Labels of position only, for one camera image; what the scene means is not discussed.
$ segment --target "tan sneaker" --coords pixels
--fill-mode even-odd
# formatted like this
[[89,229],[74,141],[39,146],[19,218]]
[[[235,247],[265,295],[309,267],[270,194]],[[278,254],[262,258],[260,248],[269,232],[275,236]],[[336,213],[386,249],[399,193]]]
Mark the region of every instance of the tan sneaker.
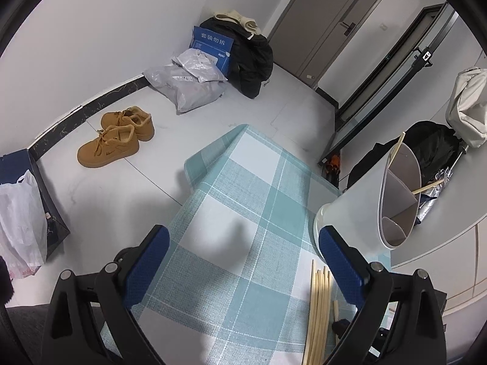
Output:
[[133,125],[135,134],[140,141],[149,141],[154,137],[152,116],[137,106],[124,111],[107,112],[101,117],[101,127]]
[[87,142],[78,150],[78,162],[85,167],[105,166],[139,150],[139,141],[132,125],[109,126],[105,130],[98,130],[98,133],[97,139]]

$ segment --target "checkered tablecloth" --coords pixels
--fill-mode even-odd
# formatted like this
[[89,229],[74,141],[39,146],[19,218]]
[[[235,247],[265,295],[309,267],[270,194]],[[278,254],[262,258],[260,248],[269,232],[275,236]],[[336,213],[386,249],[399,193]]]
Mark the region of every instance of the checkered tablecloth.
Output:
[[[170,248],[132,308],[142,330],[168,365],[301,364],[311,262],[324,265],[313,220],[340,191],[248,125],[184,170],[193,194],[168,226]],[[351,320],[354,307],[336,284],[332,299]],[[330,327],[327,352],[334,343]]]

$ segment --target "shoe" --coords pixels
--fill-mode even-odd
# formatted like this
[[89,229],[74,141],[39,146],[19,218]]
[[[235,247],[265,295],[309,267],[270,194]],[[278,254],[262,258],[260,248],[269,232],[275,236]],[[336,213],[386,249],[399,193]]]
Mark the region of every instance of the shoe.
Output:
[[98,130],[97,139],[87,142],[78,150],[78,162],[85,167],[101,167],[117,159],[135,154],[139,141],[132,125],[109,126]]
[[149,141],[154,137],[152,116],[137,106],[124,111],[107,112],[101,117],[101,127],[133,125],[135,134],[140,141]]

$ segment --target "blue gripper pad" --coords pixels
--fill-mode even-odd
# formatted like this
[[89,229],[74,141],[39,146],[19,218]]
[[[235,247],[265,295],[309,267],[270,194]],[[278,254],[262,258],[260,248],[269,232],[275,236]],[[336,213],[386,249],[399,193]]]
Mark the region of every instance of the blue gripper pad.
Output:
[[125,280],[125,296],[123,303],[126,308],[142,302],[154,275],[159,269],[162,259],[169,249],[169,231],[161,226],[143,254],[132,267]]
[[[338,235],[339,240],[335,240],[333,235],[335,237]],[[361,309],[365,302],[363,288],[366,282],[364,281],[364,277],[355,270],[350,259],[344,253],[344,251],[351,248],[348,247],[332,226],[325,226],[321,229],[320,235],[318,236],[318,242],[320,251],[325,258],[326,264],[330,268],[333,278],[337,282],[343,297],[348,303],[354,304],[358,309]]]

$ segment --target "white tile floor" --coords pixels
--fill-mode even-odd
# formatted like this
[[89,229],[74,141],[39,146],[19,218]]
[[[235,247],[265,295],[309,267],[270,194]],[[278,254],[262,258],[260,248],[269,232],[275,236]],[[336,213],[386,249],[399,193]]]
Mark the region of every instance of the white tile floor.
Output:
[[[101,116],[134,105],[152,114],[154,138],[102,168],[79,165],[76,152],[97,136]],[[154,224],[169,224],[190,195],[184,161],[236,125],[253,125],[319,174],[333,116],[327,101],[277,66],[254,100],[229,85],[217,101],[177,115],[166,97],[146,87],[91,116],[38,162],[71,234],[36,275],[14,281],[10,305],[48,303],[64,269],[97,272],[119,250],[139,244]]]

